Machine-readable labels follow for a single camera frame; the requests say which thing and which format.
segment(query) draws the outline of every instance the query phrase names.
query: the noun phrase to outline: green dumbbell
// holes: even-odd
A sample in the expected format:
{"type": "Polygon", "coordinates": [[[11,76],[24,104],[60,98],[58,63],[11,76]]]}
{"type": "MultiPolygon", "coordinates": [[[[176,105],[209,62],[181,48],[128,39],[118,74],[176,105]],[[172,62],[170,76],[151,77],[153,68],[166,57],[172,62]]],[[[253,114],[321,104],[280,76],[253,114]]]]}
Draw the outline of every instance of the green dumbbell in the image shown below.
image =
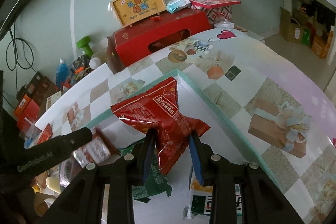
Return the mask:
{"type": "Polygon", "coordinates": [[[77,41],[76,46],[77,48],[83,49],[85,54],[91,58],[93,55],[93,51],[91,50],[91,47],[89,45],[89,42],[91,41],[91,38],[87,35],[86,37],[83,37],[81,40],[77,41]]]}

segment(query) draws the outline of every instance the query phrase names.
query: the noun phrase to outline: tiled floor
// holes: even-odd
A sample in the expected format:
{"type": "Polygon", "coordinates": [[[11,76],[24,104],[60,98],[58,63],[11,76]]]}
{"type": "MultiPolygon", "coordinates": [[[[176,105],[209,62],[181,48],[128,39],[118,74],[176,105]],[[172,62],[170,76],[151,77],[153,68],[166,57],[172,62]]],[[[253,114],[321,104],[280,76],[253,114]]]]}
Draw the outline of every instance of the tiled floor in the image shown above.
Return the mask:
{"type": "Polygon", "coordinates": [[[279,33],[266,38],[265,45],[297,66],[321,90],[329,83],[336,67],[336,58],[329,66],[326,60],[319,59],[306,45],[287,42],[279,33]]]}

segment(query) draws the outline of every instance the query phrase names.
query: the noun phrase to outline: red candy wrapper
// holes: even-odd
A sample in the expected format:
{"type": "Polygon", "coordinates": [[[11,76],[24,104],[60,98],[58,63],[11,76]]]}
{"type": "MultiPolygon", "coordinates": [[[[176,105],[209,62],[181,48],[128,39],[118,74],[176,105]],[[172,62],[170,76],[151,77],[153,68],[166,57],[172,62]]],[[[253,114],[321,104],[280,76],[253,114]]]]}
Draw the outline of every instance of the red candy wrapper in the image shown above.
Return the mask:
{"type": "Polygon", "coordinates": [[[105,138],[100,128],[95,128],[92,141],[75,150],[73,157],[84,168],[90,162],[102,163],[112,154],[119,154],[118,149],[105,138]]]}
{"type": "Polygon", "coordinates": [[[124,123],[146,134],[157,128],[156,149],[159,168],[166,175],[188,146],[186,139],[196,130],[202,136],[210,127],[199,119],[179,112],[177,81],[173,77],[155,85],[147,92],[124,100],[111,107],[124,123]]]}
{"type": "Polygon", "coordinates": [[[45,129],[43,130],[39,140],[37,141],[37,144],[46,142],[47,140],[49,140],[51,138],[51,136],[53,135],[53,130],[51,128],[51,125],[48,123],[47,126],[45,127],[45,129]]]}

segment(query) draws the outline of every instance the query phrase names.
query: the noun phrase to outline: pink box lid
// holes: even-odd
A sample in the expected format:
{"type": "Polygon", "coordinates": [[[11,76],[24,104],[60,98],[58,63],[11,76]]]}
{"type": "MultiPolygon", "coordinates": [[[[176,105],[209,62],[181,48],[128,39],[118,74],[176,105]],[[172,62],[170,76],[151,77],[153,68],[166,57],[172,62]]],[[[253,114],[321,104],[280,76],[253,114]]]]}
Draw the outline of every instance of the pink box lid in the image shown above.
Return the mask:
{"type": "Polygon", "coordinates": [[[190,0],[190,2],[193,5],[208,9],[241,3],[240,0],[190,0]]]}

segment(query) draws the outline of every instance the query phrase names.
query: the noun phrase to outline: silver rivet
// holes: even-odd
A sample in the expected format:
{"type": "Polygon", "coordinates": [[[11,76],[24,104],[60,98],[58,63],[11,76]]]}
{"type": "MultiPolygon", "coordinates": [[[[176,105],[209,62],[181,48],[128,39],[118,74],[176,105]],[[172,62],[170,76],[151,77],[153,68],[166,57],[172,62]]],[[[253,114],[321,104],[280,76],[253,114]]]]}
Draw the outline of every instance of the silver rivet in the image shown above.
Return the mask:
{"type": "Polygon", "coordinates": [[[124,156],[124,159],[125,160],[132,160],[132,159],[134,159],[134,156],[132,154],[127,154],[127,155],[124,156]]]}
{"type": "Polygon", "coordinates": [[[214,161],[218,161],[218,160],[221,159],[221,157],[220,157],[220,155],[213,154],[213,155],[211,156],[211,159],[214,160],[214,161]]]}
{"type": "Polygon", "coordinates": [[[96,167],[96,164],[94,164],[93,162],[89,163],[86,165],[86,169],[87,170],[92,170],[92,169],[95,169],[96,167]]]}
{"type": "Polygon", "coordinates": [[[252,169],[257,169],[259,167],[259,165],[256,163],[256,162],[250,162],[249,163],[249,166],[252,168],[252,169]]]}

